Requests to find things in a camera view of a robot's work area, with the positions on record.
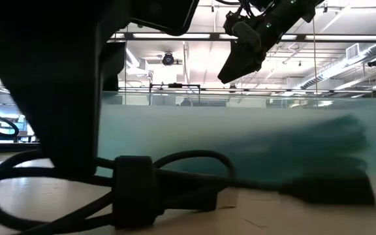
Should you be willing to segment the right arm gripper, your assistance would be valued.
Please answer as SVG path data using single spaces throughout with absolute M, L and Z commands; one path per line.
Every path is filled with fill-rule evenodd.
M 237 10 L 226 14 L 223 29 L 239 44 L 230 45 L 227 60 L 217 75 L 224 84 L 259 71 L 266 59 L 263 51 L 254 52 L 233 33 L 237 22 L 246 22 L 258 32 L 262 46 L 272 46 L 292 27 L 292 0 L 238 0 Z

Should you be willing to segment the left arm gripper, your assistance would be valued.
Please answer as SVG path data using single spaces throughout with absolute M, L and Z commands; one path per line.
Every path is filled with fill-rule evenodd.
M 100 80 L 88 54 L 134 23 L 180 36 L 198 0 L 0 0 L 0 82 L 10 91 L 118 89 L 119 63 Z

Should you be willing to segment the green translucent plastic tray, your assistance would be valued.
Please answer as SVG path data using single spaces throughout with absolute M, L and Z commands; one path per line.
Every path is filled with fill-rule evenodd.
M 200 149 L 226 155 L 242 180 L 351 167 L 376 175 L 376 98 L 103 94 L 99 157 Z

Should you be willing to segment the silver ceiling air duct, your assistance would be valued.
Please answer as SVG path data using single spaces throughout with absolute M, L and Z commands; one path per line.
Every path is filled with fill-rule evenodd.
M 307 89 L 317 82 L 333 78 L 354 66 L 376 61 L 376 43 L 356 43 L 345 50 L 345 55 L 317 69 L 316 74 L 306 76 L 296 89 Z

